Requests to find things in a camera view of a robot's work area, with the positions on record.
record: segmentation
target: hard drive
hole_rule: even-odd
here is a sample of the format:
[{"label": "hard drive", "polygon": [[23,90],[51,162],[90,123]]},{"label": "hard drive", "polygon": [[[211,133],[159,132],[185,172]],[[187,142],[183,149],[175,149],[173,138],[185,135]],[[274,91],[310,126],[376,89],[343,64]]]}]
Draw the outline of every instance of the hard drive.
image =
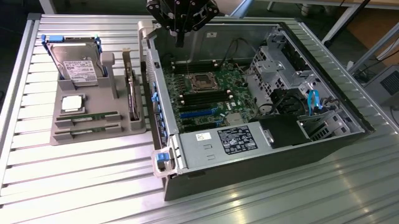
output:
[{"label": "hard drive", "polygon": [[42,44],[51,55],[61,79],[71,79],[75,86],[98,85],[98,77],[107,71],[101,63],[101,39],[97,37],[42,36]]}]

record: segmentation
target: motherboard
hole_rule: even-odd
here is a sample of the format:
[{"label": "motherboard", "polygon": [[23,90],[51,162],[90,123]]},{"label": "motherboard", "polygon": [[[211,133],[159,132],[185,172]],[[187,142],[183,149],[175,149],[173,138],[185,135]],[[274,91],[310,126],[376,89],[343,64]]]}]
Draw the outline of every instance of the motherboard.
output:
[{"label": "motherboard", "polygon": [[189,67],[163,72],[181,133],[245,124],[255,116],[246,75],[237,64],[225,63],[206,72]]}]

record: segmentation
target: green circuit board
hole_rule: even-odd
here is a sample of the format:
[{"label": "green circuit board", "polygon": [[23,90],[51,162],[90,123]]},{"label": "green circuit board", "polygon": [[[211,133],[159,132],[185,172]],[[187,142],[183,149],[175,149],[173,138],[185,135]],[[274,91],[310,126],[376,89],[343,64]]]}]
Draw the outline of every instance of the green circuit board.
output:
[{"label": "green circuit board", "polygon": [[171,104],[174,108],[175,119],[179,127],[181,133],[185,133],[185,126],[187,125],[183,121],[190,120],[190,125],[201,125],[206,123],[218,123],[218,127],[230,126],[227,121],[227,116],[234,113],[239,113],[243,122],[247,123],[249,120],[255,116],[257,108],[254,104],[254,98],[250,93],[249,88],[243,85],[246,80],[243,74],[238,67],[231,63],[225,63],[222,68],[213,72],[215,80],[218,82],[218,90],[231,90],[233,99],[225,102],[210,103],[211,108],[215,109],[213,115],[195,117],[195,118],[181,118],[179,109],[185,107],[181,102],[181,94],[193,94],[195,90],[193,88],[193,81],[190,80],[190,75],[175,74],[171,69],[165,69],[165,78],[169,86],[169,92],[171,97]]}]

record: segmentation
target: slatted metal surface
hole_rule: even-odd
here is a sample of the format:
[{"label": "slatted metal surface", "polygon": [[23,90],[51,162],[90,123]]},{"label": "slatted metal surface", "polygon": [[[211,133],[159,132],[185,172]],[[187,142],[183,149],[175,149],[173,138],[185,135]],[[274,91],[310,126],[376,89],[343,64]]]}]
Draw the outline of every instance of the slatted metal surface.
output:
[{"label": "slatted metal surface", "polygon": [[115,74],[123,75],[122,48],[133,49],[141,72],[142,19],[150,17],[46,15],[31,24],[13,113],[2,115],[10,121],[2,139],[2,223],[398,223],[398,128],[307,27],[293,19],[251,20],[289,24],[368,116],[377,132],[355,145],[314,164],[173,202],[163,201],[162,181],[153,176],[150,132],[49,145],[58,72],[41,35],[98,34],[103,50],[115,53]]}]

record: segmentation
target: warning label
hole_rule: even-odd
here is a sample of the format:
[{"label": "warning label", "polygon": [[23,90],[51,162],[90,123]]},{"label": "warning label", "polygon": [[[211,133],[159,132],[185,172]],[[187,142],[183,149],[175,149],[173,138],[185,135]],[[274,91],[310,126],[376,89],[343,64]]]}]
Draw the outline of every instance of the warning label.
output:
[{"label": "warning label", "polygon": [[98,81],[93,61],[69,61],[65,62],[65,66],[73,82],[81,83]]},{"label": "warning label", "polygon": [[249,126],[221,130],[218,131],[218,134],[222,140],[225,152],[229,155],[258,149]]}]

